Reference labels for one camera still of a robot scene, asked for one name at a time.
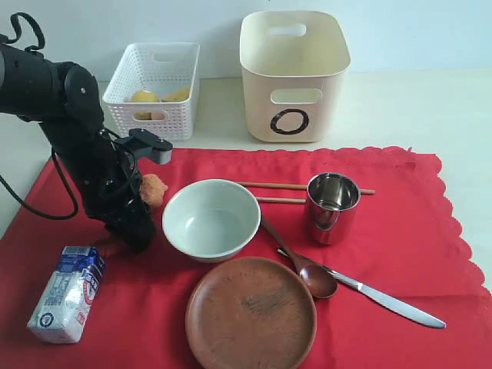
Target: metal spoon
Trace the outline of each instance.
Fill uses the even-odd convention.
[[[261,225],[279,243],[295,266],[296,271],[307,289],[315,298],[329,298],[337,290],[338,283],[335,278],[321,266],[306,261],[294,253],[285,243],[274,226],[262,215]]]

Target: butter knife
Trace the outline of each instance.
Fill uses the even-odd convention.
[[[287,256],[280,248],[277,250],[280,254]],[[389,294],[385,294],[381,291],[378,291],[375,288],[369,287],[366,284],[359,282],[353,278],[350,278],[342,273],[334,271],[333,269],[327,267],[326,265],[317,263],[310,258],[306,258],[304,255],[298,254],[303,259],[310,261],[312,263],[318,264],[323,267],[328,273],[334,276],[337,281],[340,281],[343,284],[346,284],[348,287],[353,288],[356,291],[365,294],[370,299],[376,301],[378,304],[384,306],[386,309],[393,311],[399,315],[402,315],[412,321],[416,321],[422,325],[432,328],[445,328],[446,323],[444,323],[441,319],[434,317],[425,311],[417,309],[416,307],[407,304],[397,298],[390,296]]]

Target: white ceramic bowl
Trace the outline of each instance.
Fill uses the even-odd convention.
[[[260,219],[260,205],[248,189],[207,179],[172,197],[162,214],[162,229],[182,253],[216,263],[237,254],[256,234]]]

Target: table surface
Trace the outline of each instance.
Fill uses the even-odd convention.
[[[106,87],[107,83],[100,84],[101,94]],[[175,147],[314,150],[396,145],[435,153],[443,162],[440,176],[447,185],[445,195],[454,205],[454,217],[463,225],[462,237],[470,244],[472,260],[484,271],[490,290],[491,89],[492,69],[349,74],[330,134],[323,141],[268,144],[246,129],[241,79],[203,80],[193,137]],[[104,104],[103,109],[105,124],[115,128]],[[4,158],[0,173],[24,197],[48,159],[49,144],[35,123],[1,114],[0,127],[0,157]],[[18,207],[1,187],[0,235]]]

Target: cream storage bin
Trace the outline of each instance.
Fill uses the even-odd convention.
[[[249,132],[263,141],[319,141],[351,63],[329,14],[257,12],[244,18],[240,59]]]
[[[191,137],[200,90],[199,51],[200,45],[193,42],[138,43],[126,48],[102,97],[122,135],[144,128],[168,141]],[[191,86],[185,101],[130,102],[137,90],[153,91],[163,98],[185,86]],[[140,111],[161,113],[163,119],[138,120],[135,113]]]

